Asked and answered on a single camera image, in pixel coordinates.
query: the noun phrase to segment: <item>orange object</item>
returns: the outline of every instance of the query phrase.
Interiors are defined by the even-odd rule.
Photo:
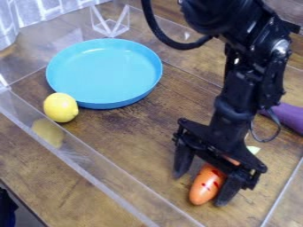
[[[226,157],[235,165],[239,162]],[[194,185],[190,191],[190,201],[195,205],[203,205],[209,202],[219,193],[222,185],[226,180],[226,174],[215,168],[213,165],[206,163],[201,169],[201,172],[194,180]]]

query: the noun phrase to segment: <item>purple object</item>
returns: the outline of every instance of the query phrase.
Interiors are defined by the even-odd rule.
[[[282,103],[279,106],[273,107],[273,110],[281,123],[303,136],[303,107]],[[261,113],[269,117],[266,111],[261,111]]]

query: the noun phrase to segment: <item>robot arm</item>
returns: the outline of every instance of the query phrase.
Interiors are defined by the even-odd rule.
[[[145,12],[147,2],[142,0]],[[179,120],[174,134],[174,175],[182,177],[189,171],[195,155],[219,168],[227,179],[215,205],[223,206],[241,189],[255,188],[261,175],[267,172],[266,164],[247,150],[245,139],[258,110],[273,114],[271,107],[286,93],[283,74],[291,54],[290,31],[261,0],[183,0],[181,5],[189,24],[206,35],[205,42],[211,37],[225,42],[226,67],[225,87],[214,102],[210,125]],[[150,16],[146,13],[153,30]],[[226,156],[241,165],[234,165]]]

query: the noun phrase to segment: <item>wooden table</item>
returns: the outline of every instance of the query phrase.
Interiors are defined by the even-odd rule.
[[[155,11],[183,23],[175,2],[155,1]],[[67,31],[81,31],[85,39],[97,38],[98,34],[90,30],[89,9],[26,28],[16,45],[0,53],[6,66],[10,62],[18,64],[10,72],[12,75],[31,73],[11,87],[38,110],[54,92],[47,85],[44,66]],[[163,63],[165,73],[157,89],[145,100],[122,109],[81,109],[75,121],[63,127],[206,226],[259,226],[302,157],[302,137],[287,128],[267,144],[259,144],[250,137],[247,144],[262,148],[258,158],[269,166],[257,188],[241,191],[227,207],[215,207],[211,202],[202,207],[193,206],[187,195],[202,163],[195,162],[182,179],[173,178],[173,133],[181,117],[205,124],[210,121],[214,97],[223,84],[225,46],[213,40],[199,50],[182,52],[158,42],[149,28],[137,33],[135,40],[159,50],[162,59],[169,59]],[[134,39],[134,34],[133,37],[122,35],[122,38]],[[294,54],[286,71],[283,101],[303,106],[303,39],[298,35],[293,38]],[[145,226],[3,115],[0,122],[2,180],[47,225]],[[275,130],[273,122],[262,116],[257,122],[258,133],[270,135]],[[178,221],[178,217],[163,214],[163,219],[167,218]],[[171,226],[182,226],[175,220]],[[271,224],[287,226],[287,223]]]

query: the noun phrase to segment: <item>blue plastic plate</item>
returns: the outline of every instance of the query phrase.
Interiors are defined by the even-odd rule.
[[[78,43],[47,66],[51,88],[93,109],[135,103],[150,94],[161,78],[159,56],[142,44],[123,39]]]

